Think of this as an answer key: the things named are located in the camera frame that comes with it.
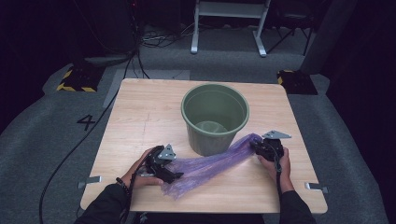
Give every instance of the black chair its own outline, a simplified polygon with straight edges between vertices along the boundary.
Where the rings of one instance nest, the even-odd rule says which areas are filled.
[[[286,37],[294,35],[296,29],[301,29],[306,37],[303,53],[305,56],[312,32],[314,29],[318,28],[320,18],[325,12],[323,9],[327,6],[327,2],[328,0],[275,0],[270,6],[270,26],[277,29],[281,39],[274,44],[267,53],[270,53],[274,48],[282,43]],[[286,27],[290,30],[282,36],[279,32],[280,27]],[[309,29],[308,35],[304,31],[306,29]]]

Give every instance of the hand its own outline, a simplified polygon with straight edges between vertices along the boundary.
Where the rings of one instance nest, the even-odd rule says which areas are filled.
[[[282,166],[282,174],[280,175],[280,188],[282,193],[289,190],[294,190],[294,186],[290,180],[290,158],[289,158],[289,150],[283,147],[285,154],[282,158],[280,158],[280,165]],[[268,170],[269,175],[276,183],[276,169],[273,161],[266,160],[263,156],[258,155],[257,158]]]
[[[129,188],[131,185],[131,177],[134,172],[136,172],[137,166],[146,158],[146,156],[150,153],[152,148],[147,149],[143,155],[137,160],[131,168],[129,168],[128,172],[121,178],[121,180],[125,183],[126,187]],[[134,188],[140,188],[146,185],[162,185],[163,181],[160,178],[155,176],[143,177],[138,175],[136,180],[134,181]]]

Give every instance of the plastic bag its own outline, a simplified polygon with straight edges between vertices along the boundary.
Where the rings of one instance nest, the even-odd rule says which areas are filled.
[[[164,183],[163,194],[176,200],[187,191],[204,184],[213,176],[245,160],[254,153],[249,142],[255,138],[262,140],[259,135],[251,133],[233,143],[227,151],[221,154],[194,159],[176,159],[167,164],[165,167],[169,171],[182,172],[184,175],[171,184]]]

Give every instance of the wooden tabletop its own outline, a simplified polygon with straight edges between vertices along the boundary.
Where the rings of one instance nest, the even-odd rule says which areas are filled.
[[[124,79],[113,106],[90,176],[101,183],[85,188],[81,207],[87,206],[108,184],[115,183],[151,147],[171,144],[178,158],[200,157],[188,143],[181,116],[183,96],[203,81]],[[282,139],[290,150],[291,181],[312,213],[327,211],[323,193],[306,189],[305,182],[318,183],[287,94],[276,84],[216,82],[240,91],[249,104],[247,125],[236,141],[249,133],[262,135],[277,130],[292,136]],[[134,190],[131,211],[203,213],[278,213],[276,185],[256,156],[251,156],[178,200],[164,196],[159,186]]]

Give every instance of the black jacket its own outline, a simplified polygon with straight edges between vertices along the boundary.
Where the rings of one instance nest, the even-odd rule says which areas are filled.
[[[88,206],[75,224],[120,224],[120,214],[127,198],[118,184],[108,185]],[[175,213],[137,213],[134,223],[140,216],[147,217],[145,224],[212,224],[212,223],[263,223],[260,214],[175,214]],[[287,223],[316,223],[306,203],[296,191],[284,192],[280,202],[280,221]]]

